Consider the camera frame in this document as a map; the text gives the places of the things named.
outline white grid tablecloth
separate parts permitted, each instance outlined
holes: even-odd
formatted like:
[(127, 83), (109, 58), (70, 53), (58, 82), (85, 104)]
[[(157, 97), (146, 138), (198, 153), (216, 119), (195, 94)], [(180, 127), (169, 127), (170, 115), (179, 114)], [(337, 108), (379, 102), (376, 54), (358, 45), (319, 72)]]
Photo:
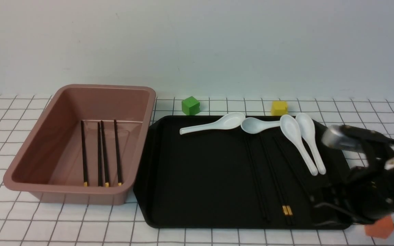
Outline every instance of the white grid tablecloth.
[[(52, 95), (0, 95), (0, 245), (394, 245), (367, 237), (363, 226), (341, 231), (154, 229), (142, 216), (133, 193), (121, 206), (45, 204), (26, 192), (5, 188), (2, 178), (11, 160)], [(152, 123), (166, 115), (183, 115), (186, 97), (157, 98)], [(272, 101), (285, 100), (289, 113), (306, 112), (325, 125), (347, 124), (394, 138), (394, 100), (367, 98), (208, 98), (199, 115), (244, 112), (269, 115)], [(366, 165), (365, 156), (345, 153), (349, 165)]]

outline black tray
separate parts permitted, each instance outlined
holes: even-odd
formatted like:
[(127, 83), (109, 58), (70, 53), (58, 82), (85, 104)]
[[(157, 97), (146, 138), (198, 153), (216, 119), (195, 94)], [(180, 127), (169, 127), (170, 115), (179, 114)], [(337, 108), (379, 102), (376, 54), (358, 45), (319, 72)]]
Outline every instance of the black tray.
[[(341, 182), (349, 172), (342, 151), (321, 144), (325, 126), (314, 122), (327, 174), (312, 176), (280, 128), (254, 135), (239, 127), (179, 135), (182, 127), (219, 118), (167, 116), (149, 128), (133, 189), (147, 224), (156, 228), (245, 229), (345, 229), (350, 226), (347, 222), (322, 226), (313, 223), (314, 216), (328, 216), (332, 220), (337, 215), (326, 209), (312, 213), (308, 194), (330, 183)], [(256, 118), (272, 121), (280, 117)], [(273, 174), (294, 214), (293, 224), (289, 224), (283, 214)]]

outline ceramic spoon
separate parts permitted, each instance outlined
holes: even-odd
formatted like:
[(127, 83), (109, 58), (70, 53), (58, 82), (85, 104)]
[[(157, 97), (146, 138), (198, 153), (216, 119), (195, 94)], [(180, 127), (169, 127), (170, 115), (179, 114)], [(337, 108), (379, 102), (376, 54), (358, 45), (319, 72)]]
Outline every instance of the ceramic spoon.
[(311, 119), (311, 117), (305, 113), (300, 113), (296, 116), (296, 121), (300, 127), (300, 134), (310, 147), (311, 153), (313, 153), (314, 162), (316, 163), (319, 173), (325, 174), (326, 168), (323, 164), (319, 150), (317, 149), (316, 128), (314, 127), (313, 119)]
[(241, 123), (241, 129), (249, 134), (257, 134), (266, 129), (279, 127), (280, 121), (262, 121), (249, 117)]
[(302, 136), (300, 134), (300, 128), (297, 121), (290, 115), (283, 115), (280, 118), (280, 129), (286, 138), (296, 146), (297, 150), (299, 150), (300, 155), (302, 155), (310, 173), (313, 176), (316, 176), (318, 174), (316, 165), (314, 165), (313, 160), (309, 156), (308, 152), (306, 152), (305, 146), (303, 146)]
[(197, 132), (197, 131), (205, 131), (205, 130), (229, 130), (236, 128), (241, 125), (242, 121), (246, 118), (243, 113), (233, 112), (224, 115), (219, 120), (205, 124), (200, 126), (190, 126), (180, 129), (180, 135)]

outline plastic container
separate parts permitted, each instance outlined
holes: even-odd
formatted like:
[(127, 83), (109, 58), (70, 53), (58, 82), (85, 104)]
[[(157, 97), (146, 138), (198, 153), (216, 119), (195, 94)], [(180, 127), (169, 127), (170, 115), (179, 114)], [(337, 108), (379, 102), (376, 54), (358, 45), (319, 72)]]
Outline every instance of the plastic container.
[[(155, 92), (148, 87), (72, 84), (61, 88), (39, 117), (4, 175), (10, 190), (42, 202), (114, 204), (133, 186)], [(89, 187), (83, 186), (81, 125), (86, 134)], [(97, 122), (105, 121), (111, 187), (97, 186)], [(124, 182), (117, 186), (114, 120), (118, 121)]]
[[(133, 188), (147, 224), (155, 228), (334, 230), (350, 226), (351, 221), (341, 220), (334, 210), (313, 210), (310, 202), (312, 192), (342, 182), (349, 173), (342, 151), (321, 143), (325, 126), (315, 122), (327, 173), (312, 176), (278, 127), (259, 134), (247, 134), (239, 127), (179, 134), (182, 127), (219, 118), (167, 116), (150, 127)], [(284, 205), (290, 206), (292, 216), (284, 215)], [(326, 223), (316, 224), (318, 218)]]

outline robotic arm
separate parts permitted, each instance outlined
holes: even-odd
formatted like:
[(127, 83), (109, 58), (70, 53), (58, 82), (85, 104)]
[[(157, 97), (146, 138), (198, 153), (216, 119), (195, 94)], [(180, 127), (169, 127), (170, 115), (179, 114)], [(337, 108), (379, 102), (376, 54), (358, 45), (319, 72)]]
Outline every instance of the robotic arm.
[(337, 218), (317, 216), (316, 224), (339, 221), (373, 224), (394, 213), (394, 139), (353, 126), (331, 126), (322, 142), (329, 148), (366, 154), (368, 167), (354, 167), (344, 183), (312, 193), (313, 208), (336, 210)]

